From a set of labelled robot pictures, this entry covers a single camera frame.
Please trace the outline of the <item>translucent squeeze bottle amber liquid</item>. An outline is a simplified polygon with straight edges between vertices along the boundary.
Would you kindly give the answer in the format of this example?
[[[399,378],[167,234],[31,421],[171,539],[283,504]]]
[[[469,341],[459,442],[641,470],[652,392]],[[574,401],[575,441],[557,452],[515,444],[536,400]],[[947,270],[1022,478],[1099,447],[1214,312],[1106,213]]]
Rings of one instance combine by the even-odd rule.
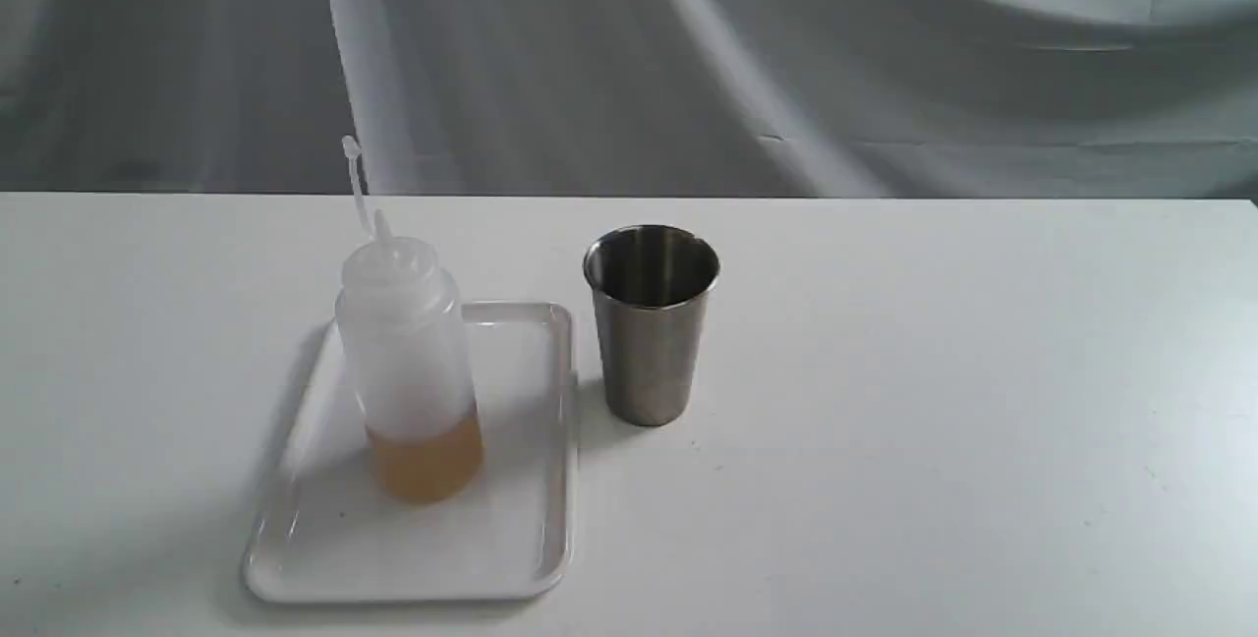
[[[335,322],[374,471],[400,501],[442,502],[486,457],[460,292],[431,243],[395,233],[369,206],[359,140],[341,147],[369,239],[341,266]]]

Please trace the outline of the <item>stainless steel cup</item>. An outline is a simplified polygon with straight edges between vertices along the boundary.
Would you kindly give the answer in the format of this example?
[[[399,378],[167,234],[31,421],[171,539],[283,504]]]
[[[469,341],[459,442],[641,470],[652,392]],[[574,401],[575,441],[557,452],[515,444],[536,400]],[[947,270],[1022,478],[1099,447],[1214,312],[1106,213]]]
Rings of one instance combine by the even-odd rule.
[[[715,248],[691,230],[632,225],[594,240],[581,271],[593,292],[611,414],[643,428],[681,418],[720,278]]]

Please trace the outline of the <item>grey fabric backdrop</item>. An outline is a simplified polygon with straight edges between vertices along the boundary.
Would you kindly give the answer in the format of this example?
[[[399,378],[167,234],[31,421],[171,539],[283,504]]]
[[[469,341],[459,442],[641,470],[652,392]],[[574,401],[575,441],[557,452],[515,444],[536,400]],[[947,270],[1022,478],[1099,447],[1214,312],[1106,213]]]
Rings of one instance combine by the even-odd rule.
[[[1255,195],[1255,0],[3,0],[3,189]]]

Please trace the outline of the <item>white plastic tray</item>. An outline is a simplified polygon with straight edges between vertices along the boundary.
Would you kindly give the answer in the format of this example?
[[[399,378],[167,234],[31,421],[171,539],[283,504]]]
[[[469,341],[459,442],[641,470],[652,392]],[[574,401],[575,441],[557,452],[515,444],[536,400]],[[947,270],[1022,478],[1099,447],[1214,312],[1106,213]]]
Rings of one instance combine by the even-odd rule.
[[[463,308],[486,462],[437,504],[406,504],[374,475],[336,324],[257,514],[242,578],[279,606],[530,600],[572,553],[577,374],[572,318],[557,303]]]

